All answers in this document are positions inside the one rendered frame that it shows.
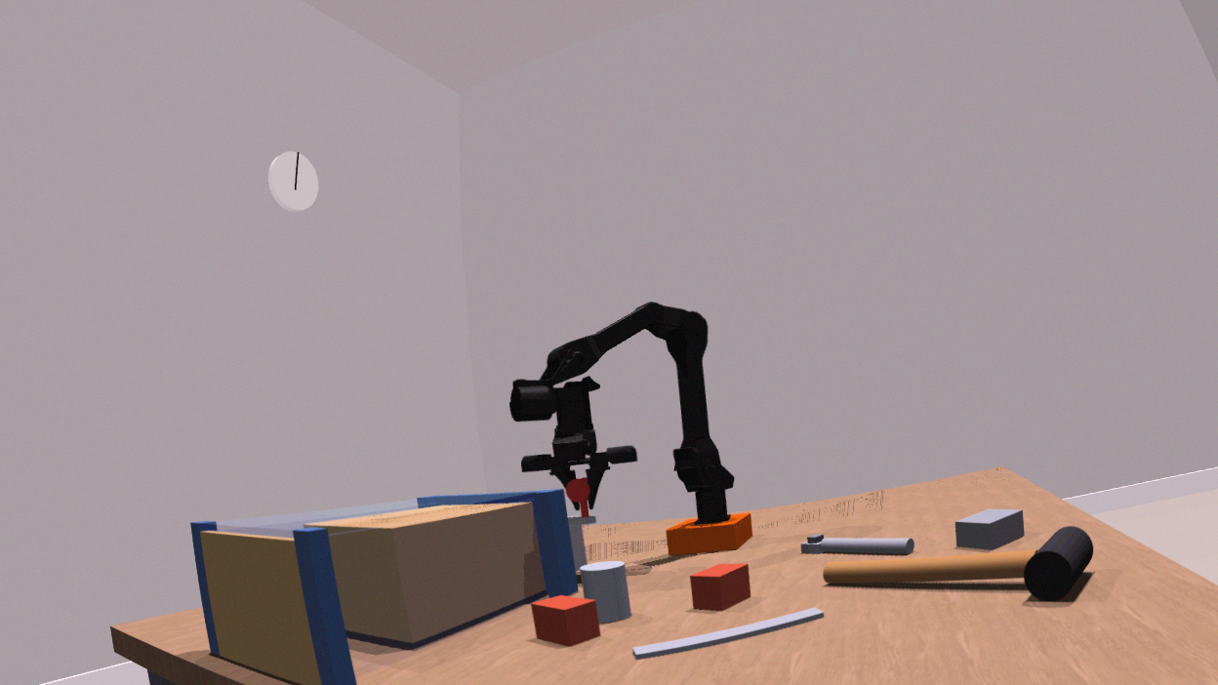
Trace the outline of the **mallet with wooden handle and black head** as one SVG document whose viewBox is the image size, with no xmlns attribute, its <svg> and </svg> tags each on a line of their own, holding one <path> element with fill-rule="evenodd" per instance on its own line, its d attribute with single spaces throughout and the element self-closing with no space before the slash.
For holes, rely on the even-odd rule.
<svg viewBox="0 0 1218 685">
<path fill-rule="evenodd" d="M 1093 541 L 1078 527 L 1065 527 L 1039 551 L 970 556 L 939 556 L 890 561 L 827 562 L 822 578 L 829 584 L 991 581 L 1026 578 L 1037 600 L 1065 598 L 1093 559 Z"/>
</svg>

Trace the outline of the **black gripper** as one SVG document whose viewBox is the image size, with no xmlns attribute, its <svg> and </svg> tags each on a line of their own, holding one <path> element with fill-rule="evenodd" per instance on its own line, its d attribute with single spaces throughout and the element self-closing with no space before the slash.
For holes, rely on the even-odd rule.
<svg viewBox="0 0 1218 685">
<path fill-rule="evenodd" d="M 592 417 L 575 417 L 575 418 L 561 418 L 558 421 L 557 427 L 563 427 L 563 431 L 575 431 L 576 425 L 582 425 L 583 430 L 593 430 Z M 610 466 L 608 462 L 621 463 L 621 462 L 635 462 L 637 457 L 635 456 L 635 447 L 620 446 L 620 447 L 607 447 L 607 452 L 590 452 L 590 460 L 583 461 L 564 461 L 555 462 L 551 453 L 536 455 L 536 456 L 524 456 L 521 461 L 523 470 L 551 470 L 549 474 L 558 477 L 565 489 L 568 488 L 568 481 L 576 479 L 576 470 L 570 470 L 570 466 L 590 464 L 588 472 L 588 484 L 590 484 L 590 509 L 594 508 L 597 489 L 602 481 L 604 470 L 609 470 Z"/>
</svg>

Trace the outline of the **pale grey flat bar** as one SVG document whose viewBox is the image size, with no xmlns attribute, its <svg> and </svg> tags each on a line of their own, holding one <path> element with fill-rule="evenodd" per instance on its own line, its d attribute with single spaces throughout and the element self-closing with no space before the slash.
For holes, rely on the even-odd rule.
<svg viewBox="0 0 1218 685">
<path fill-rule="evenodd" d="M 792 613 L 792 616 L 778 617 L 776 620 L 762 620 L 754 623 L 754 625 L 734 626 L 734 629 L 725 629 L 687 639 L 677 639 L 663 644 L 649 644 L 635 647 L 632 648 L 632 653 L 636 659 L 654 659 L 654 657 L 663 655 L 678 655 L 678 652 L 706 648 L 717 644 L 728 644 L 734 640 L 752 637 L 759 634 L 769 634 L 778 629 L 786 629 L 786 626 L 795 626 L 801 625 L 801 623 L 820 620 L 820 618 L 823 617 L 825 612 L 816 608 L 801 609 L 800 612 Z"/>
</svg>

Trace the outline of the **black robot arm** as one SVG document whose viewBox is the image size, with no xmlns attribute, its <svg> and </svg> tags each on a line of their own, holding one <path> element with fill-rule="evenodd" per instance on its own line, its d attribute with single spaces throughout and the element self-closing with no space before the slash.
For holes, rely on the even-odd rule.
<svg viewBox="0 0 1218 685">
<path fill-rule="evenodd" d="M 583 336 L 577 341 L 561 344 L 559 349 L 552 349 L 544 375 L 540 382 L 526 382 L 526 379 L 512 382 L 509 402 L 512 419 L 551 421 L 553 413 L 558 413 L 559 421 L 592 417 L 590 391 L 600 388 L 599 383 L 593 382 L 591 377 L 585 377 L 583 382 L 568 382 L 568 379 L 583 374 L 608 349 L 627 341 L 643 329 L 667 342 L 667 350 L 676 364 L 683 441 L 678 449 L 674 449 L 674 470 L 677 470 L 678 480 L 685 483 L 687 491 L 695 491 L 698 513 L 695 524 L 727 522 L 731 514 L 727 514 L 725 490 L 733 488 L 734 475 L 721 466 L 720 452 L 711 440 L 708 427 L 703 368 L 708 325 L 706 317 L 697 311 L 648 302 L 593 336 Z M 568 382 L 563 388 L 553 388 L 555 383 L 563 382 Z M 555 462 L 582 461 L 586 455 L 597 451 L 594 429 L 583 430 L 581 427 L 576 425 L 575 431 L 563 431 L 563 427 L 555 427 L 553 438 Z"/>
</svg>

